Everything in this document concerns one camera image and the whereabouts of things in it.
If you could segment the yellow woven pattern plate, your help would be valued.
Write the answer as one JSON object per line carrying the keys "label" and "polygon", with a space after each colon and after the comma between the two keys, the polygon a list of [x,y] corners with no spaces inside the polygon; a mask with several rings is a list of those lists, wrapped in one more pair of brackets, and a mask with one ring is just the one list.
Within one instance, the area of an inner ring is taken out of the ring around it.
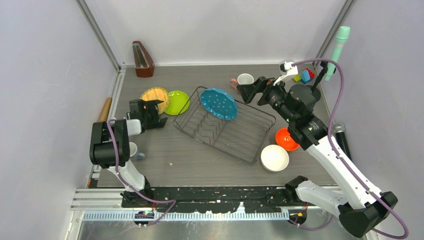
{"label": "yellow woven pattern plate", "polygon": [[140,96],[140,99],[144,101],[161,101],[161,103],[157,105],[159,114],[164,113],[170,103],[169,93],[162,87],[149,88]]}

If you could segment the lime green plate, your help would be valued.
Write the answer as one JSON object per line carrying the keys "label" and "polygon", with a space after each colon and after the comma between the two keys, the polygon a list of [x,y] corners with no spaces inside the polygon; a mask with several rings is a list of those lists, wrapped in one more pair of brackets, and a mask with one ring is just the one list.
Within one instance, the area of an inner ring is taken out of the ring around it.
{"label": "lime green plate", "polygon": [[177,116],[178,114],[184,113],[190,106],[190,97],[187,93],[174,90],[168,93],[169,104],[165,109],[165,113],[171,116]]}

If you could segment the blue polka dot plate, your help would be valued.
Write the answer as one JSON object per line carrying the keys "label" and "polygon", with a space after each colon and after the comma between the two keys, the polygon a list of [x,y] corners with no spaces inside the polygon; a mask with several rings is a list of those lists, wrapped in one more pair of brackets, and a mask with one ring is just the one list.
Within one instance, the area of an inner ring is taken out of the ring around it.
{"label": "blue polka dot plate", "polygon": [[238,115],[236,100],[220,88],[206,88],[200,94],[200,102],[208,112],[221,120],[231,121]]}

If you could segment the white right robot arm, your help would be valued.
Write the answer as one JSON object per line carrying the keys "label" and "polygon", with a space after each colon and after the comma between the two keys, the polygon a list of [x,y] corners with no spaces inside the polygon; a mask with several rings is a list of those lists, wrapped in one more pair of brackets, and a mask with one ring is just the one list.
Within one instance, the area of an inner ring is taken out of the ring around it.
{"label": "white right robot arm", "polygon": [[317,102],[311,88],[259,77],[252,84],[240,84],[237,90],[250,103],[257,93],[259,106],[270,105],[287,123],[290,137],[313,156],[342,190],[337,193],[298,176],[286,184],[285,198],[291,205],[308,202],[337,217],[351,235],[362,238],[386,219],[398,203],[391,192],[373,185],[344,154],[326,124],[313,114]]}

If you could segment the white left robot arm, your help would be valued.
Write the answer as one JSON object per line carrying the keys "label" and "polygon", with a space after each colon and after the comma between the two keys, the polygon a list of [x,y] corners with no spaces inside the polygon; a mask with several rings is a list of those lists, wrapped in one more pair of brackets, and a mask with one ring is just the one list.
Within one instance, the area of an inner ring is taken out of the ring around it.
{"label": "white left robot arm", "polygon": [[151,203],[156,203],[156,200],[147,178],[133,163],[143,158],[144,154],[139,152],[135,143],[130,142],[129,137],[165,126],[167,118],[160,118],[159,115],[161,103],[162,100],[159,99],[131,100],[126,118],[108,119],[112,99],[107,98],[91,129],[91,163],[113,173],[125,188],[123,196],[141,207],[148,207]]}

